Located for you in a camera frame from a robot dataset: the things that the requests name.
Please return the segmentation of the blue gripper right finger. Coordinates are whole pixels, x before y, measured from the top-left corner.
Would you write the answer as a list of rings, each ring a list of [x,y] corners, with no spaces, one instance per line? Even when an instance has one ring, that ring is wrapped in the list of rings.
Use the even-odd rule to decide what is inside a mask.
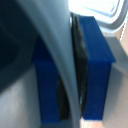
[[[101,120],[115,58],[94,17],[71,17],[81,116],[85,120]]]

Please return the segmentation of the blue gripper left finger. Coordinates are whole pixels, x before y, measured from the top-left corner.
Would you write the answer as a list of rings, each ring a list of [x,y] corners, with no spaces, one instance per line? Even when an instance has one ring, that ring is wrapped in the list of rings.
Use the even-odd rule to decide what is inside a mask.
[[[32,61],[35,64],[42,123],[60,121],[58,104],[59,73],[44,42],[38,39]]]

